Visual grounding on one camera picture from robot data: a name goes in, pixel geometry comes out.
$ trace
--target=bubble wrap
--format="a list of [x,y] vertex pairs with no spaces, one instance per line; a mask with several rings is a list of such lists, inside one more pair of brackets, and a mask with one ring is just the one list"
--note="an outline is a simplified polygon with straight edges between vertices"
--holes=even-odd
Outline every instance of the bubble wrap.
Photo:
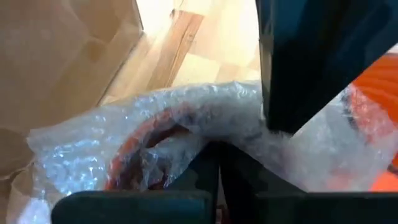
[[[361,114],[377,114],[366,133],[350,111],[347,96],[353,91],[363,103]],[[162,179],[166,186],[211,140],[234,144],[308,192],[366,191],[396,153],[395,124],[353,86],[294,136],[271,133],[261,119],[261,104],[259,82],[186,86],[117,101],[32,130],[27,139],[35,152],[31,197],[53,206],[74,192],[120,187],[115,174],[137,155],[140,178],[122,187],[145,190]],[[150,143],[175,127],[179,131],[169,138]],[[368,141],[367,134],[381,128],[389,131]]]

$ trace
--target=packaging material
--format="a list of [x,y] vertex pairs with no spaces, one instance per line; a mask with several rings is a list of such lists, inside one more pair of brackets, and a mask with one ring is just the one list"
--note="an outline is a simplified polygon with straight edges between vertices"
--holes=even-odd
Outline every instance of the packaging material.
[[[371,142],[366,139],[349,111],[347,96],[352,92],[363,102],[363,115],[378,114],[377,125],[367,132],[385,127],[390,132],[375,134]],[[23,194],[15,183],[13,192],[20,194],[11,195],[8,214],[29,212],[10,215],[9,223],[43,218],[60,198],[82,190],[161,189],[211,140],[234,144],[308,192],[368,190],[396,153],[394,123],[353,86],[294,136],[268,131],[260,118],[261,103],[259,82],[186,86],[118,101],[32,130],[32,192]],[[14,202],[22,196],[31,202],[18,207]],[[32,209],[37,203],[46,206]]]
[[2,0],[0,30],[0,181],[8,183],[32,159],[29,130],[94,107],[142,26],[135,0]]
[[50,207],[45,200],[31,198],[32,167],[23,170],[12,182],[7,223],[48,223]]
[[395,44],[388,52],[391,54],[398,54],[398,44]]

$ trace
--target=wooden floor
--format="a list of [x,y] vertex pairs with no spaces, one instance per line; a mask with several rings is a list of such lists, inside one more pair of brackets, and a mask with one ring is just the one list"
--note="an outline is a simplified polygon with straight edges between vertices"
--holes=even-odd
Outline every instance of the wooden floor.
[[144,35],[101,103],[190,83],[260,79],[255,1],[183,0],[164,29]]

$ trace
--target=orange part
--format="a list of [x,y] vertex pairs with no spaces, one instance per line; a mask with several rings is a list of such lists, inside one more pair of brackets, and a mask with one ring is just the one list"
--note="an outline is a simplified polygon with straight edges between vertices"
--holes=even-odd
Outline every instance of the orange part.
[[[121,172],[124,169],[124,165],[126,163],[126,159],[129,159],[132,154],[137,152],[140,148],[143,147],[142,143],[144,142],[145,138],[150,136],[151,133],[154,131],[162,131],[162,133],[168,134],[175,134],[175,132],[185,132],[186,129],[176,129],[174,132],[168,132],[169,130],[162,130],[163,126],[168,126],[168,124],[175,124],[173,120],[174,116],[178,114],[182,114],[187,116],[192,112],[192,108],[187,103],[182,103],[181,106],[177,108],[166,108],[163,111],[157,113],[155,116],[145,120],[140,124],[140,126],[125,140],[125,142],[119,148],[117,155],[112,159],[109,169],[108,169],[108,179],[105,183],[104,189],[105,190],[114,190],[118,184],[118,180],[120,178]],[[148,139],[148,144],[157,144],[157,141],[161,141],[161,139]],[[139,176],[141,170],[131,170],[131,172]]]
[[396,192],[398,191],[398,176],[385,171],[371,187],[373,192]]
[[[375,61],[361,76],[353,82],[354,85],[361,90],[369,99],[378,103],[382,109],[386,110],[390,119],[398,123],[398,55],[385,54],[379,60]],[[358,114],[355,102],[353,102],[353,113]],[[360,129],[371,125],[365,119],[358,121]],[[398,155],[395,156],[393,162],[398,166]]]
[[[398,55],[385,54],[365,70],[353,84],[370,100],[378,103],[393,122],[398,123]],[[377,115],[366,111],[355,100],[355,93],[351,95],[351,110],[356,117],[356,123],[361,130],[372,130],[377,122]],[[377,133],[366,133],[372,141],[375,136],[390,133],[390,128],[379,129]],[[398,167],[398,154],[392,164]],[[398,191],[398,176],[385,171],[371,187],[371,191]]]

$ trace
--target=orange object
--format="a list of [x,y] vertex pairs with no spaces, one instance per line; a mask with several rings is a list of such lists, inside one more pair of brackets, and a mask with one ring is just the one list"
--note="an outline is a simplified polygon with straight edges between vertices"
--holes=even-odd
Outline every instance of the orange object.
[[[384,109],[393,122],[398,123],[398,55],[385,54],[374,62],[364,73],[359,76],[353,84],[370,100],[378,103]],[[372,130],[374,122],[377,122],[377,115],[371,112],[364,112],[362,106],[351,95],[351,110],[356,117],[356,124],[361,130]],[[375,136],[389,134],[390,128],[379,129],[377,133],[368,134],[372,141]],[[398,155],[393,160],[393,165],[398,167]],[[381,175],[373,185],[373,191],[398,191],[398,177],[390,172]]]
[[[104,187],[105,190],[139,190],[139,186],[134,185],[141,182],[143,178],[142,158],[139,151],[147,147],[153,147],[175,134],[188,133],[189,130],[177,124],[174,118],[178,115],[189,116],[191,114],[191,107],[186,103],[182,103],[178,108],[167,108],[144,121],[126,139],[119,148],[117,156],[112,159],[108,171],[108,180]],[[166,179],[167,173],[164,170],[163,179],[149,186],[149,189],[163,189]]]

